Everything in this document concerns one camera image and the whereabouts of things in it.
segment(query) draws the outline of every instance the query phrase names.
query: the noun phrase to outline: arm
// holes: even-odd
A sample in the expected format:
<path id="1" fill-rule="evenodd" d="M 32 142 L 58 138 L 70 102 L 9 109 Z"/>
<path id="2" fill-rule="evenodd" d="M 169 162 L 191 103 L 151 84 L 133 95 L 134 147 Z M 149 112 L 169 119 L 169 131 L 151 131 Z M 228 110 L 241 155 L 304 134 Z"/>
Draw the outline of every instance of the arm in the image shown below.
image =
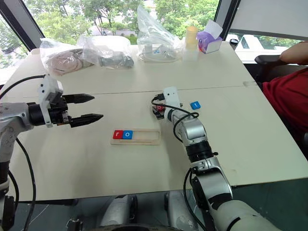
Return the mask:
<path id="1" fill-rule="evenodd" d="M 300 42 L 285 50 L 280 60 L 288 64 L 308 65 L 308 42 Z"/>

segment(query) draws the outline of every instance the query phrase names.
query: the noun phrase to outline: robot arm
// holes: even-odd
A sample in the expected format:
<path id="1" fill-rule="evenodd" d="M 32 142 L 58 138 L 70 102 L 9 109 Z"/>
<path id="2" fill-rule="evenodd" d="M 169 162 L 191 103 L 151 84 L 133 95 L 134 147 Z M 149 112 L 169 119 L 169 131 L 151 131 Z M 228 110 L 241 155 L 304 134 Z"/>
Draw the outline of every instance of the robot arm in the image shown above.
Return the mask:
<path id="1" fill-rule="evenodd" d="M 198 207 L 204 213 L 210 213 L 218 231 L 278 231 L 253 208 L 242 201 L 233 200 L 231 186 L 208 143 L 203 124 L 195 116 L 187 116 L 180 108 L 181 103 L 175 87 L 164 89 L 156 97 L 166 101 L 164 118 L 175 125 L 175 133 L 182 139 L 191 162 L 190 171 L 193 194 Z M 162 113 L 153 108 L 157 118 Z"/>
<path id="2" fill-rule="evenodd" d="M 72 118 L 67 113 L 68 103 L 84 103 L 94 99 L 86 94 L 62 95 L 63 88 L 59 81 L 45 76 L 39 88 L 39 104 L 36 103 L 0 103 L 0 223 L 4 230 L 13 225 L 14 211 L 12 199 L 5 196 L 9 190 L 9 163 L 14 142 L 20 132 L 33 129 L 34 126 L 53 124 L 77 127 L 93 123 L 103 115 L 88 114 Z"/>

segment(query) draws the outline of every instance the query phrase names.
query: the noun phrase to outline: red shirt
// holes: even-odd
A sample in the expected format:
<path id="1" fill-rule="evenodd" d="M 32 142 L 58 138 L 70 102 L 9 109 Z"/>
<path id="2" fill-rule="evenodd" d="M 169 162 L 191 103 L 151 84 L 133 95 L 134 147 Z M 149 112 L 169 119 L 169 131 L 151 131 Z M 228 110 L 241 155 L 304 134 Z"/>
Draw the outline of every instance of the red shirt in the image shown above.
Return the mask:
<path id="1" fill-rule="evenodd" d="M 308 68 L 263 83 L 263 93 L 279 116 L 292 126 L 295 140 L 308 132 Z"/>

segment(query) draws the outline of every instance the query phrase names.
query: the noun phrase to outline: floor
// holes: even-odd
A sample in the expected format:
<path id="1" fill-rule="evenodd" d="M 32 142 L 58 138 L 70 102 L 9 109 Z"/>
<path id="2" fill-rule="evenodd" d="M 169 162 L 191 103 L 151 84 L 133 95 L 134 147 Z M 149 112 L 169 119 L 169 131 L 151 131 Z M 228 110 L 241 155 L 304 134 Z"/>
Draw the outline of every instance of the floor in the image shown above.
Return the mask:
<path id="1" fill-rule="evenodd" d="M 243 200 L 284 231 L 306 231 L 308 226 L 308 179 L 242 186 L 233 189 Z M 138 222 L 168 225 L 164 192 L 138 194 Z M 192 206 L 193 197 L 188 198 Z M 70 218 L 81 218 L 85 230 L 97 226 L 113 197 L 80 199 L 74 206 L 36 205 L 29 230 L 65 231 Z M 29 205 L 20 203 L 12 231 L 22 231 Z"/>

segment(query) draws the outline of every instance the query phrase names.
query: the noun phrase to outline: tissue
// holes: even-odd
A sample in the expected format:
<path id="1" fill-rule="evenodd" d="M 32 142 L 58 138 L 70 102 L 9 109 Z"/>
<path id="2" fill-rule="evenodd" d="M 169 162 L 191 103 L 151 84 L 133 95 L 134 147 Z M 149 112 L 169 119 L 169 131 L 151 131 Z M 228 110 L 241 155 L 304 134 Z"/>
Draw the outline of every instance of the tissue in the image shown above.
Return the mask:
<path id="1" fill-rule="evenodd" d="M 221 26 L 214 21 L 209 20 L 204 31 L 197 33 L 199 50 L 206 54 L 218 51 L 222 42 L 222 38 L 219 37 L 221 32 Z"/>

